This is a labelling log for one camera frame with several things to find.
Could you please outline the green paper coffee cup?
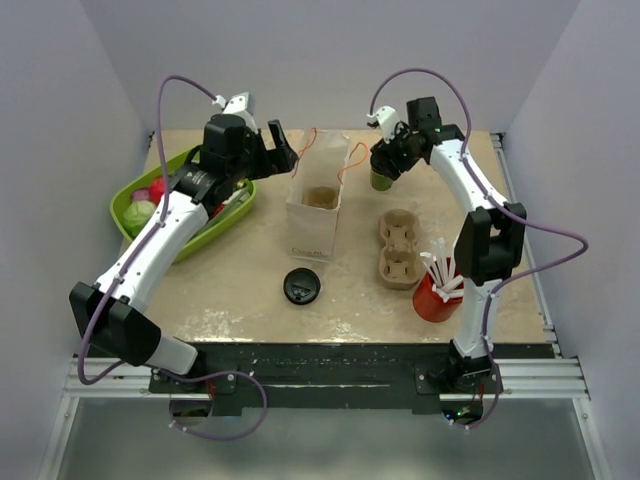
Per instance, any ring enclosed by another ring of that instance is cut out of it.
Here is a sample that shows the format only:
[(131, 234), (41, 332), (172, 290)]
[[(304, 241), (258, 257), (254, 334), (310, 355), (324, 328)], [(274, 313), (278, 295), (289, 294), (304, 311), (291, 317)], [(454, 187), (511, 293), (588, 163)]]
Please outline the green paper coffee cup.
[(379, 192), (388, 191), (394, 184), (394, 180), (374, 170), (370, 172), (371, 187)]

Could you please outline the single brown pulp carrier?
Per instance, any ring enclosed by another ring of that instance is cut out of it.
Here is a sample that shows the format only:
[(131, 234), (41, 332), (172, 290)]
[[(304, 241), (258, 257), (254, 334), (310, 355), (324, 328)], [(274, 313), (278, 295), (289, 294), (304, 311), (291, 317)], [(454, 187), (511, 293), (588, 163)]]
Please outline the single brown pulp carrier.
[(339, 197), (340, 191), (337, 188), (318, 186), (306, 189), (301, 203), (312, 208), (334, 210), (338, 205)]

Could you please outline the black plastic cup lid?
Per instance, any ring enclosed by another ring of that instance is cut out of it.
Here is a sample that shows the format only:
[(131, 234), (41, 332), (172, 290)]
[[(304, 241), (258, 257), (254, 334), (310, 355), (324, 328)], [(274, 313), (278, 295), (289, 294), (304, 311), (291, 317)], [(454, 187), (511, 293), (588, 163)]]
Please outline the black plastic cup lid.
[(371, 169), (378, 175), (388, 177), (387, 157), (380, 152), (372, 153), (370, 158)]

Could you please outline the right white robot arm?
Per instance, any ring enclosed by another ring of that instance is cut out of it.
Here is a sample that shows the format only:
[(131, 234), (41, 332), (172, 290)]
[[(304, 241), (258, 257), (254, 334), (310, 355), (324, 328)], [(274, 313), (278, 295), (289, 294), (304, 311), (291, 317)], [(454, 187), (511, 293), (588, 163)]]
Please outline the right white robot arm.
[(435, 386), (466, 393), (495, 371), (496, 289), (520, 264), (526, 210), (520, 203), (508, 202), (491, 185), (469, 153), (460, 128), (443, 123), (434, 98), (412, 100), (406, 109), (406, 121), (390, 106), (369, 113), (369, 127), (382, 135), (371, 149), (371, 170), (373, 176), (394, 182), (425, 161), (465, 215), (453, 252), (463, 277), (462, 326), (450, 341), (443, 364), (429, 380)]

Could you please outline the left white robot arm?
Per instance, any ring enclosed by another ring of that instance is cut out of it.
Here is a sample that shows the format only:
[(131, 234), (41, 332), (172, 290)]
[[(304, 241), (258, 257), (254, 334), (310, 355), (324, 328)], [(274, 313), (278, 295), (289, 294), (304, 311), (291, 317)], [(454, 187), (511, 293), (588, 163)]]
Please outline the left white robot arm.
[(173, 382), (185, 392), (205, 385), (207, 368), (196, 361), (197, 349), (163, 334), (144, 312), (169, 266), (238, 182), (294, 168), (298, 156), (280, 122), (271, 120), (268, 127), (273, 148), (240, 115), (214, 115), (201, 145), (169, 175), (161, 204), (120, 259), (93, 284), (73, 287), (69, 300), (82, 336), (80, 360), (95, 346), (132, 366), (172, 372)]

